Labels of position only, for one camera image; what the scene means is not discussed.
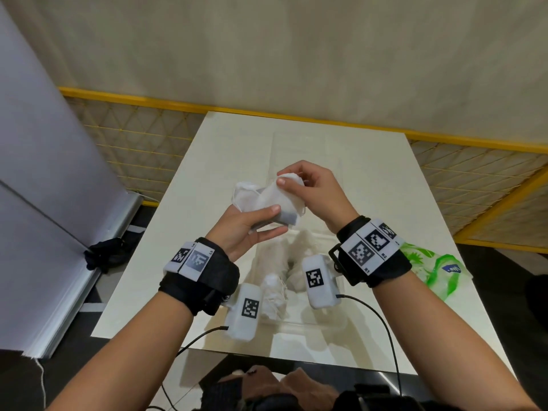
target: person's left arm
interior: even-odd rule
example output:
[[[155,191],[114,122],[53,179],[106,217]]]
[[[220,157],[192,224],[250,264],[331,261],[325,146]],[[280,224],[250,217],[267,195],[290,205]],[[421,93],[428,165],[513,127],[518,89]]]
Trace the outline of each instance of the person's left arm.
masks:
[[[205,236],[234,262],[253,245],[287,232],[282,226],[249,234],[278,205],[240,213],[230,206]],[[185,304],[158,292],[67,384],[50,411],[135,411],[150,404],[194,317]]]

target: black wristband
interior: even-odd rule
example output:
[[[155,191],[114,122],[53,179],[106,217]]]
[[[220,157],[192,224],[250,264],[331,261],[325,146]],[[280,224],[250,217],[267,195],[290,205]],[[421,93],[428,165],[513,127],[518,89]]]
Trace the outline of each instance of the black wristband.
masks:
[[[355,234],[362,226],[367,224],[371,219],[365,216],[359,216],[353,221],[344,226],[338,233],[337,238],[341,243],[348,240],[353,234]],[[341,272],[350,285],[354,286],[360,282],[366,283],[369,287],[373,288],[379,285],[382,281],[391,278],[397,278],[404,275],[411,269],[411,263],[400,250],[397,250],[392,256],[386,259],[373,273],[367,275],[358,265],[352,260],[352,258],[346,254],[345,251],[340,249],[337,245],[333,248],[329,255],[335,261],[334,251],[339,250],[337,260],[339,261],[342,269],[335,263],[335,269]]]
[[[200,311],[213,316],[224,299],[236,291],[239,269],[217,244],[205,238],[196,242],[214,250],[197,281],[167,271],[158,290],[184,303],[194,316]]]

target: blue label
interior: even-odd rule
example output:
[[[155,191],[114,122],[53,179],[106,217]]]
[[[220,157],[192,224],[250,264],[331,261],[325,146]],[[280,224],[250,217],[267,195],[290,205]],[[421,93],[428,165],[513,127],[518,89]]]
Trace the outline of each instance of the blue label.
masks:
[[[457,264],[445,265],[442,267],[442,269],[446,272],[457,272],[459,274],[462,272]]]

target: white table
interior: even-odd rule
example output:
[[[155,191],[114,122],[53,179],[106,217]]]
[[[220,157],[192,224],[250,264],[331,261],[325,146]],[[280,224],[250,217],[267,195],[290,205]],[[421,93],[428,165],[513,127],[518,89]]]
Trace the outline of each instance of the white table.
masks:
[[[289,150],[271,156],[275,133],[277,139],[294,136],[302,152]],[[310,143],[309,136],[321,141]],[[279,150],[279,143],[275,141],[274,147]],[[271,163],[314,156],[332,165],[359,213],[381,218],[410,243],[460,258],[403,134],[210,112],[92,336],[112,338],[141,309],[157,291],[162,267],[181,243],[209,231],[230,204],[237,181],[264,184]],[[241,281],[254,254],[251,249],[237,262]],[[366,285],[346,284],[344,292],[380,312]],[[282,327],[278,331],[271,325],[259,325],[257,336],[249,343],[230,340],[218,331],[193,347],[393,372],[394,360],[380,320],[351,300],[342,302],[348,325],[338,333],[318,328]],[[447,302],[511,369],[474,286],[469,283],[459,287]],[[225,313],[224,308],[214,317],[200,313],[185,343],[206,329],[223,325]],[[400,371],[416,374],[397,343],[396,354]]]

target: green plastic packaging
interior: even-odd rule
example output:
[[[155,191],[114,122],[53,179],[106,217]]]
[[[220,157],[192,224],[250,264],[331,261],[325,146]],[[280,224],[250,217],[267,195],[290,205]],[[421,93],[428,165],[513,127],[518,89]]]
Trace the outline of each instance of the green plastic packaging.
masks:
[[[408,243],[400,249],[411,262],[411,270],[444,301],[457,290],[463,276],[471,276],[462,262],[453,255],[439,255]]]

